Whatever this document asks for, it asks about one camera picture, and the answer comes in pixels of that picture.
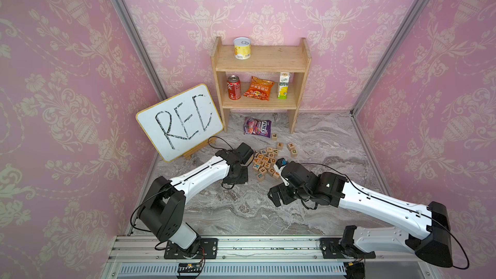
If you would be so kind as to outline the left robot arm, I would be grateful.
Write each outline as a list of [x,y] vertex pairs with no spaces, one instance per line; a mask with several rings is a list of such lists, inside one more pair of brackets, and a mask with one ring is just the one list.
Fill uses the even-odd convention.
[[202,251],[201,236],[183,221],[186,204],[217,181],[226,185],[247,183],[254,154],[251,147],[241,143],[235,149],[218,149],[206,163],[181,176],[156,178],[134,214],[160,242],[172,242],[186,257],[194,257]]

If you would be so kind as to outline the whiteboard with yellow rim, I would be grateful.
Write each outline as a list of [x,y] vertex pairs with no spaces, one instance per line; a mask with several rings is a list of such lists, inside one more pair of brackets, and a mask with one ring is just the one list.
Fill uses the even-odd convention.
[[136,120],[166,162],[183,156],[224,129],[205,84],[139,111]]

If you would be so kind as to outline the block with brown F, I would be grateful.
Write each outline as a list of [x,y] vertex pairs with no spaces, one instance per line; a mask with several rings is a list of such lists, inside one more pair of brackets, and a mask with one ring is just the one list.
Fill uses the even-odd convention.
[[258,172],[260,174],[266,175],[267,174],[267,169],[265,167],[261,167],[261,168],[258,169]]

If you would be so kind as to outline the green white drink carton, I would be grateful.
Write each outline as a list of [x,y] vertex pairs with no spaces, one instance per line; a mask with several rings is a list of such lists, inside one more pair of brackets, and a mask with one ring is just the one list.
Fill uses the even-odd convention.
[[278,92],[277,92],[278,99],[287,99],[290,77],[291,77],[290,73],[287,72],[280,73]]

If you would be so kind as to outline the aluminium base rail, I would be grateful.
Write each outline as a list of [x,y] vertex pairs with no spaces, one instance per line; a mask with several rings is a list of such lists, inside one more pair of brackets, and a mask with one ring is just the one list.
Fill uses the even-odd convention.
[[194,258],[152,236],[120,236],[102,278],[442,278],[408,253],[345,257],[335,236],[206,236]]

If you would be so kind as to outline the red soda can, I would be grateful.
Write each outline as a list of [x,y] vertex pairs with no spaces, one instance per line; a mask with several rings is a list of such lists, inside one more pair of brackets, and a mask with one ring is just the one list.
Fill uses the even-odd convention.
[[238,76],[231,75],[227,78],[227,90],[231,100],[241,98],[241,82]]

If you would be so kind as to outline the wooden whiteboard easel stand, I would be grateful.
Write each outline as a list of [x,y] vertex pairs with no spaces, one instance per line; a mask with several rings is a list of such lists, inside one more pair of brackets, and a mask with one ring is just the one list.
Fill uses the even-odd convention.
[[207,139],[205,140],[204,142],[198,144],[196,147],[192,148],[191,150],[185,152],[182,156],[186,159],[186,160],[190,160],[192,155],[197,153],[198,151],[202,150],[204,147],[208,147],[210,145],[214,145],[216,142],[212,139]]

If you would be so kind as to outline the purple candy bag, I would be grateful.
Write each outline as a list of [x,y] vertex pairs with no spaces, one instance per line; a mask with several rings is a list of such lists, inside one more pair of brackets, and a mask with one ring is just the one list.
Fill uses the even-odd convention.
[[271,120],[259,120],[246,117],[244,121],[244,134],[263,136],[271,138]]

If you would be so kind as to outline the wooden shelf unit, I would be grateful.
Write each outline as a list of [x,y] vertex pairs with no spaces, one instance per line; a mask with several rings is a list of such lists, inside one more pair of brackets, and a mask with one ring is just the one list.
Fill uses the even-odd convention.
[[235,46],[217,37],[211,66],[223,129],[233,110],[285,111],[293,134],[311,62],[304,37],[297,46],[252,46],[248,59],[235,58]]

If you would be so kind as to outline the block with teal E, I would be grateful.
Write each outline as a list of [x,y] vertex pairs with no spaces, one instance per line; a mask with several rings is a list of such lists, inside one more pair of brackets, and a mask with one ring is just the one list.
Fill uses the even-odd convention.
[[263,182],[265,180],[265,176],[262,173],[257,174],[257,180],[259,182]]

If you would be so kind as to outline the orange snack bag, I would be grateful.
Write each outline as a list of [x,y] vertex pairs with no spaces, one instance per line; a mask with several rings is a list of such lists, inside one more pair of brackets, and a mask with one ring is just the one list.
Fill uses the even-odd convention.
[[274,84],[275,83],[273,81],[263,80],[253,76],[248,90],[244,92],[244,96],[262,101],[269,101],[271,89]]

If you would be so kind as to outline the block with brown C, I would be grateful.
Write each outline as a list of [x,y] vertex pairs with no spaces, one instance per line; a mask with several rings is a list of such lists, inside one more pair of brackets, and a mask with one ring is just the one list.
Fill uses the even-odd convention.
[[267,172],[270,176],[274,177],[275,176],[275,169],[274,168],[269,168]]

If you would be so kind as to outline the yellow tin can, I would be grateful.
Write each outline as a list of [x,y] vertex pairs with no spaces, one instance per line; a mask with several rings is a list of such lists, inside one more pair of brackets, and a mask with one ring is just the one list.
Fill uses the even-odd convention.
[[235,58],[239,60],[249,59],[251,56],[251,40],[248,37],[238,37],[233,41],[235,46]]

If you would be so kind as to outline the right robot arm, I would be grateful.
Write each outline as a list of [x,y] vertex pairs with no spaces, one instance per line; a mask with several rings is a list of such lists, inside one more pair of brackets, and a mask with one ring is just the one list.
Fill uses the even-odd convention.
[[414,254],[437,267],[453,267],[452,235],[445,205],[412,204],[367,189],[333,169],[316,175],[305,165],[281,158],[273,166],[282,183],[269,190],[276,207],[300,201],[307,210],[332,206],[366,214],[388,227],[347,226],[341,251],[361,258],[376,251]]

